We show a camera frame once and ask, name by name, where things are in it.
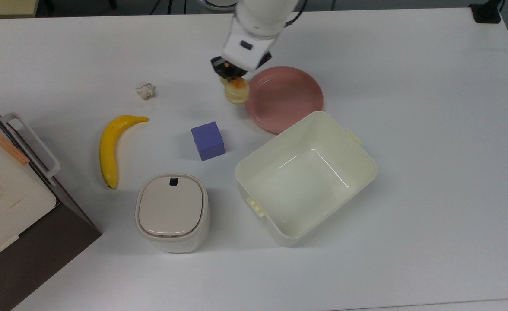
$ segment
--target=pink plate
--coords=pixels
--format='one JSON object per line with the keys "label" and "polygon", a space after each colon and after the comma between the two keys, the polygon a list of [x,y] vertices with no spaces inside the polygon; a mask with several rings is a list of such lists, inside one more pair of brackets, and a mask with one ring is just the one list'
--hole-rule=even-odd
{"label": "pink plate", "polygon": [[323,109],[323,92],[309,74],[293,67],[272,67],[250,82],[246,111],[261,128],[279,134]]}

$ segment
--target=purple block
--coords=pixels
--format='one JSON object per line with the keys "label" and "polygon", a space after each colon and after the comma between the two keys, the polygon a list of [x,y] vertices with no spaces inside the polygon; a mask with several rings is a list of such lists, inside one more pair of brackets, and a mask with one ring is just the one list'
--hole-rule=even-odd
{"label": "purple block", "polygon": [[221,133],[216,122],[192,128],[191,132],[193,133],[194,144],[197,146],[198,154],[200,154],[202,161],[225,153],[223,138],[221,138]]}

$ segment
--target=black cable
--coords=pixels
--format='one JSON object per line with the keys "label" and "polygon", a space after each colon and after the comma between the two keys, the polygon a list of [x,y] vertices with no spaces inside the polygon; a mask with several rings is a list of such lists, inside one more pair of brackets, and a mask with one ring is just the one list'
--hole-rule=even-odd
{"label": "black cable", "polygon": [[290,25],[292,25],[292,23],[296,22],[296,20],[300,17],[300,15],[302,14],[302,12],[304,11],[304,9],[306,8],[306,3],[308,3],[308,0],[304,0],[304,3],[302,4],[302,8],[300,8],[300,11],[298,11],[298,14],[292,19],[292,20],[289,20],[286,24],[285,24],[285,27],[288,27]]}
{"label": "black cable", "polygon": [[150,12],[150,14],[149,14],[149,15],[152,15],[152,13],[154,13],[154,11],[156,10],[156,8],[157,8],[157,7],[158,7],[158,5],[160,4],[160,1],[161,1],[161,0],[156,1],[156,4],[155,4],[155,5],[154,5],[154,7],[152,8],[152,10],[151,10],[151,12]]}

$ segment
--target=yellow banana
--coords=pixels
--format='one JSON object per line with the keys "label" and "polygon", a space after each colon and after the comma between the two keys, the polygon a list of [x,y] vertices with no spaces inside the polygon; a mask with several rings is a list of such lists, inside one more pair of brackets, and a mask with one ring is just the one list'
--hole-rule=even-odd
{"label": "yellow banana", "polygon": [[119,116],[112,120],[102,132],[100,138],[100,172],[111,189],[117,188],[116,143],[120,135],[139,122],[147,122],[147,117]]}

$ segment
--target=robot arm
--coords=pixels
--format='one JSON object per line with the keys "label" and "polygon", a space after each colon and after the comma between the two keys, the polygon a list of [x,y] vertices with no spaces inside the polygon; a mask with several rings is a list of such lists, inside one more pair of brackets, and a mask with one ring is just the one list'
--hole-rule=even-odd
{"label": "robot arm", "polygon": [[216,73],[232,81],[271,58],[270,48],[298,0],[239,0],[222,55],[211,60]]}

